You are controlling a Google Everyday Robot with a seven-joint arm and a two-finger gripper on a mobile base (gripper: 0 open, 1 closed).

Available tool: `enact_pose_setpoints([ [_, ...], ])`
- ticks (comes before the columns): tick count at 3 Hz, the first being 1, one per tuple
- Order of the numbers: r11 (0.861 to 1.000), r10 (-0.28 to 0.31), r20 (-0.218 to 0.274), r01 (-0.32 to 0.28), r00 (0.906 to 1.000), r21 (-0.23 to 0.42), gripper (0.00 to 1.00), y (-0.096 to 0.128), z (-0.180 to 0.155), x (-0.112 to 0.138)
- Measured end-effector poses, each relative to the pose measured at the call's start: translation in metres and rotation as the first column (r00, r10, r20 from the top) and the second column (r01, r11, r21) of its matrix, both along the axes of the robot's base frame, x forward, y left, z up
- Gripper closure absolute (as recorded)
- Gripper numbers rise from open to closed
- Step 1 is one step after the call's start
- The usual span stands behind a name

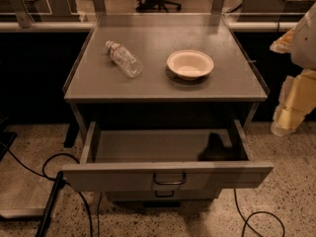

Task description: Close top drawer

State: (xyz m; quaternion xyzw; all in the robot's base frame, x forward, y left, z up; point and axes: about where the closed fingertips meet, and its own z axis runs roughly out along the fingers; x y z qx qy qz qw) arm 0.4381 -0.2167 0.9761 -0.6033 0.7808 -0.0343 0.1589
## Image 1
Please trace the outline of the yellowish padded gripper finger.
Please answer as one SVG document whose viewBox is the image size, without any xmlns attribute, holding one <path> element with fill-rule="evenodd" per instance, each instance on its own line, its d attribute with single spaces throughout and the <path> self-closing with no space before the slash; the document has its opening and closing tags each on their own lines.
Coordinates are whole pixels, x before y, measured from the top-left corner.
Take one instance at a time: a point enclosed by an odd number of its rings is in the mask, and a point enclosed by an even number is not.
<svg viewBox="0 0 316 237">
<path fill-rule="evenodd" d="M 277 106 L 273 116 L 271 132 L 277 136 L 290 135 L 296 132 L 304 119 L 305 114 L 303 112 Z"/>
</svg>

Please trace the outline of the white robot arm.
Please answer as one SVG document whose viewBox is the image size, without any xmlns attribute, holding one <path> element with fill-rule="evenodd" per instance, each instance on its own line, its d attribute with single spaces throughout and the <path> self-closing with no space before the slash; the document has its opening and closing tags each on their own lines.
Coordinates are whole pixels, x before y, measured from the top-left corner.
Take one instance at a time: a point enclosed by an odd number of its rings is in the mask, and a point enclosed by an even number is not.
<svg viewBox="0 0 316 237">
<path fill-rule="evenodd" d="M 292 63 L 302 68 L 295 78 L 286 77 L 273 116 L 271 132 L 286 136 L 316 108 L 316 4 L 294 28 L 275 40 L 270 50 L 289 53 Z"/>
</svg>

